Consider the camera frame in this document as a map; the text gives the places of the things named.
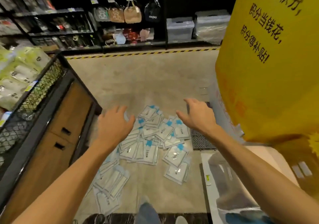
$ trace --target black plastic grate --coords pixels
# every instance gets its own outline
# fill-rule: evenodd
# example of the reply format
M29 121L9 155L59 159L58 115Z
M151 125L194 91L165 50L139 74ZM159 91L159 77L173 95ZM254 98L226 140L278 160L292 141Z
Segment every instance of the black plastic grate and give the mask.
M190 135L192 137L193 150L210 150L216 149L216 147L211 144L201 133L193 129L190 130Z
M57 57L50 61L39 74L34 87L30 92L22 95L9 118L0 128L0 156L4 160L0 167L0 177L12 161L14 149L19 148L41 113L43 99L50 93L50 89L63 71L64 68Z

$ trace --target yellow sign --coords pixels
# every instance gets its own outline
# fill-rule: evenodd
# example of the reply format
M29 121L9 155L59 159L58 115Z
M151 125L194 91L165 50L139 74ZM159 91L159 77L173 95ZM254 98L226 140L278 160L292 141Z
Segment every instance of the yellow sign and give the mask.
M221 96L245 140L319 129L319 0L236 0L216 62Z

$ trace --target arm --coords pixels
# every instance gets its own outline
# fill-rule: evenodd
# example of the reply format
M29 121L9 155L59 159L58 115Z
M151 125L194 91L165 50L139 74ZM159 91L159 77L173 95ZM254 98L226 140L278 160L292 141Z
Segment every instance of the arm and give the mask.
M98 137L89 149L60 175L13 224L70 224L106 157L133 128L134 116L124 119L126 107L114 107L98 118Z
M189 115L176 111L179 118L217 147L263 211L278 223L318 223L319 204L312 197L233 140L216 124L214 112L205 102L185 101L189 105Z

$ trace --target storage box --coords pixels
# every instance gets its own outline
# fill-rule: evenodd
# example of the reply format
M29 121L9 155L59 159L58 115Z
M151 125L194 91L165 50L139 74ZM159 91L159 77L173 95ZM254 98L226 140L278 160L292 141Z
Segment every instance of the storage box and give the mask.
M226 10L196 12L194 35L200 41L220 45L224 38L230 14Z
M195 26L192 17L168 18L166 20L169 41L180 41L192 39Z

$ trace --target cabinet door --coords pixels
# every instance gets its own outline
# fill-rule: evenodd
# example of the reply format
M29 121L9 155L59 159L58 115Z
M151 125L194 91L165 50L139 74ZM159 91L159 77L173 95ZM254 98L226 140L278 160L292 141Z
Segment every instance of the cabinet door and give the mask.
M10 224L69 166L75 145L47 132L15 188L1 224Z
M85 89L73 82L49 126L49 131L76 144L91 104L92 99Z

